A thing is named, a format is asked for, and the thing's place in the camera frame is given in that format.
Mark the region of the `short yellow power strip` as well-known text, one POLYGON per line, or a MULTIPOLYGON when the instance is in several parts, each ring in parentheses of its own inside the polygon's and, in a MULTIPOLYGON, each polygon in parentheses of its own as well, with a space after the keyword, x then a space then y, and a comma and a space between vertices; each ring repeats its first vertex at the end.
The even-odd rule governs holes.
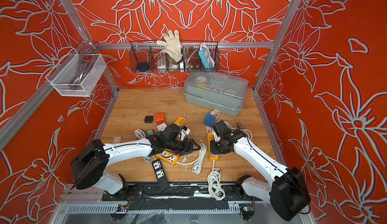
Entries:
POLYGON ((183 127, 184 124, 185 124, 185 117, 183 116, 179 116, 176 121, 174 122, 174 124, 178 125, 179 127, 183 127))

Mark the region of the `black power strip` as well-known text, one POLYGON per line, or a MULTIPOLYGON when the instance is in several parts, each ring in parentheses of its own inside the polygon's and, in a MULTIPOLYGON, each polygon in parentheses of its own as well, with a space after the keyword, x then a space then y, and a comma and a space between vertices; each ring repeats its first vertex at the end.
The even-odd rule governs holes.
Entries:
POLYGON ((159 185, 159 188, 161 190, 166 190, 169 188, 169 181, 166 176, 166 172, 164 170, 164 167, 161 163, 161 160, 156 159, 152 162, 152 167, 159 185))

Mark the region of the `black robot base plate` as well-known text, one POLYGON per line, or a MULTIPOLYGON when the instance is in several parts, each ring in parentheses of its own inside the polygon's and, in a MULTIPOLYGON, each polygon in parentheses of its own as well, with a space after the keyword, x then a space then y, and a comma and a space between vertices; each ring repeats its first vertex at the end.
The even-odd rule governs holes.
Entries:
MULTIPOLYGON (((170 182, 169 187, 162 190, 156 182, 130 182, 127 196, 118 198, 104 191, 103 201, 141 201, 147 198, 153 199, 183 199, 183 198, 211 198, 206 182, 170 182)), ((225 191, 226 201, 259 201, 257 197, 250 197, 242 193, 242 189, 237 187, 235 182, 221 182, 221 187, 225 191)))

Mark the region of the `orange-red cube adapter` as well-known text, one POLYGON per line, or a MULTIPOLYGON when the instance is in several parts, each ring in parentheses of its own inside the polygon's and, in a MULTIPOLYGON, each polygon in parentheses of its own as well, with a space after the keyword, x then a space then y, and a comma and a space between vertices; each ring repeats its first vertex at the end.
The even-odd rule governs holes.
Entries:
POLYGON ((163 123, 165 123, 165 118, 164 118, 164 114, 163 113, 157 113, 155 114, 155 123, 156 125, 161 125, 163 123))

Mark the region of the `pink power strip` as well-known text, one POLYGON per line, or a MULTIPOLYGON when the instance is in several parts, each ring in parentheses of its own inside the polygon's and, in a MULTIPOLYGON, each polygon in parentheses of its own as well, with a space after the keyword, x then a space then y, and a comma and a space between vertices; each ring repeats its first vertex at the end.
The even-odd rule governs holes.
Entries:
POLYGON ((213 116, 215 116, 215 118, 218 118, 219 115, 220 115, 220 113, 221 113, 221 112, 218 111, 218 110, 212 110, 210 114, 213 115, 213 116))

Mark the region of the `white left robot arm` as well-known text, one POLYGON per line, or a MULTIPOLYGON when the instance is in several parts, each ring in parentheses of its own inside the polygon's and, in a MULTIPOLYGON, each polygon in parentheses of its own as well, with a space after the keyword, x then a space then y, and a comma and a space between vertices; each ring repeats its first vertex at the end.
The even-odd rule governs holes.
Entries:
POLYGON ((75 181, 72 187, 78 190, 94 187, 112 195, 127 190, 125 178, 106 168, 132 158, 152 157, 165 150, 179 156, 201 150, 183 130, 177 124, 170 124, 163 131, 131 142, 104 144, 100 139, 90 142, 71 161, 75 181))

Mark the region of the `small black cube adapter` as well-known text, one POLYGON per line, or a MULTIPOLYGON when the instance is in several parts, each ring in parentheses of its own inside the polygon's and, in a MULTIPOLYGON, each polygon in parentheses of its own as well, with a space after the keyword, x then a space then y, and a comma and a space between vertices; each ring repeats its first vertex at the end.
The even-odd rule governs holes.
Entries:
POLYGON ((151 124, 151 123, 153 123, 153 121, 154 121, 153 116, 148 115, 148 116, 145 116, 145 118, 144 118, 144 123, 146 123, 146 124, 151 124))

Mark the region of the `blue cube adapter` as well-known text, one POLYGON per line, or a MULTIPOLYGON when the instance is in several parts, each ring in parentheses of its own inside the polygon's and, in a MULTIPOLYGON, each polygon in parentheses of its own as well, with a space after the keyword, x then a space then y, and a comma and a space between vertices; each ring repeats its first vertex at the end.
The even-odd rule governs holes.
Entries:
POLYGON ((213 128, 216 123, 216 116, 212 114, 207 114, 204 118, 204 125, 208 128, 213 128))

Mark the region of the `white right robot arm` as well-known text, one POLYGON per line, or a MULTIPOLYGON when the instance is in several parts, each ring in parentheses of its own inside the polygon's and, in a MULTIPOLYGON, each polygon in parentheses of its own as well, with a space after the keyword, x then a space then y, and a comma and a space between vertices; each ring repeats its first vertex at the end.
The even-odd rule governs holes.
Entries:
POLYGON ((211 154, 234 152, 265 178, 265 181, 250 175, 239 178, 243 194, 269 203, 277 215, 288 222, 310 206, 311 198, 302 172, 268 156, 252 142, 249 131, 232 128, 220 120, 214 124, 213 133, 215 138, 210 142, 211 154))

